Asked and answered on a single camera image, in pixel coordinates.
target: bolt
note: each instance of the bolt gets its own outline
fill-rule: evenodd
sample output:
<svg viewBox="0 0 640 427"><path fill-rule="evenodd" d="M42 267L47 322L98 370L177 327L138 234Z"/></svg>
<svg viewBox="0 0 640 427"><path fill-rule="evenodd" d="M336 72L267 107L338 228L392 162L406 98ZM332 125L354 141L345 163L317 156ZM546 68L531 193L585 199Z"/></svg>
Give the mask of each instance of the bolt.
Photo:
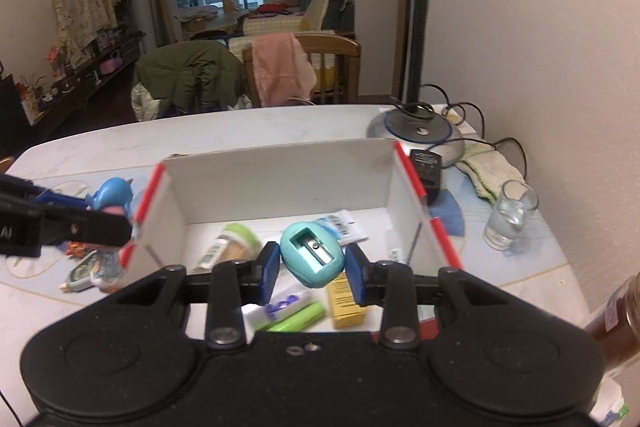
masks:
<svg viewBox="0 0 640 427"><path fill-rule="evenodd" d="M233 344L240 339L240 331L236 328L215 328L209 333L209 340L220 346Z"/></svg>
<svg viewBox="0 0 640 427"><path fill-rule="evenodd" d="M292 357L300 357L305 354L305 351L300 346L289 346L285 351Z"/></svg>
<svg viewBox="0 0 640 427"><path fill-rule="evenodd" d="M394 326L385 331L385 337L394 344L407 344L415 340L415 331L405 326Z"/></svg>

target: pencil sharpener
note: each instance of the pencil sharpener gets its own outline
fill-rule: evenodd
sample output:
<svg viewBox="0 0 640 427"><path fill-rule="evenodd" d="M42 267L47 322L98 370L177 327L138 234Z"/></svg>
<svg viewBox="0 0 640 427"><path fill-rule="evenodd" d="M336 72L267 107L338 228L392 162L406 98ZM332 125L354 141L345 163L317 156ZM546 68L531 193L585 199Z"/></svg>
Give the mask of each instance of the pencil sharpener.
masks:
<svg viewBox="0 0 640 427"><path fill-rule="evenodd" d="M318 223L289 225L280 238L284 266L307 288L322 288L344 269L344 254L335 237Z"/></svg>

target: green coat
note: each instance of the green coat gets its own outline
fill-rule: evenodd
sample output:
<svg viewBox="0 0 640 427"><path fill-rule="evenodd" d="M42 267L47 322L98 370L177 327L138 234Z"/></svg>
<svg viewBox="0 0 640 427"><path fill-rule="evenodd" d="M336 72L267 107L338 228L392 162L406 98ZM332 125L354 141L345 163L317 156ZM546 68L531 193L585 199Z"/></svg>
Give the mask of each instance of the green coat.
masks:
<svg viewBox="0 0 640 427"><path fill-rule="evenodd" d="M223 44L190 41L170 44L144 55L136 63L134 86L141 83L160 100L159 114L172 105L182 112L234 107L247 92L242 63Z"/></svg>

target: white cloth with green trim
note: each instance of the white cloth with green trim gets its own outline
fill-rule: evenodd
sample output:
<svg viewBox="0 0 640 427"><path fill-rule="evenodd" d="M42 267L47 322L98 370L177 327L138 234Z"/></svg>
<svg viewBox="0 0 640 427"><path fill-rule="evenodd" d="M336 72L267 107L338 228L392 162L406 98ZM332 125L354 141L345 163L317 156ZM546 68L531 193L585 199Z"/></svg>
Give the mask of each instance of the white cloth with green trim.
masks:
<svg viewBox="0 0 640 427"><path fill-rule="evenodd" d="M489 144L468 144L456 167L469 176L478 197L489 201L492 206L504 182L518 180L524 183L520 171Z"/></svg>

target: glass of water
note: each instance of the glass of water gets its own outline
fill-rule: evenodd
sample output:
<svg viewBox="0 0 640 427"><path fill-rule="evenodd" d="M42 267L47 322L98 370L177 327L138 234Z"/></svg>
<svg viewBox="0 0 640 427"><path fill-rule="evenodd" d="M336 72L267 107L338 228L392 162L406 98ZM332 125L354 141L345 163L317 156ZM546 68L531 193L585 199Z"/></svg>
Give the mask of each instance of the glass of water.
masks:
<svg viewBox="0 0 640 427"><path fill-rule="evenodd" d="M507 250L537 208L538 196L533 188L517 180L505 182L484 227L484 240L495 250Z"/></svg>

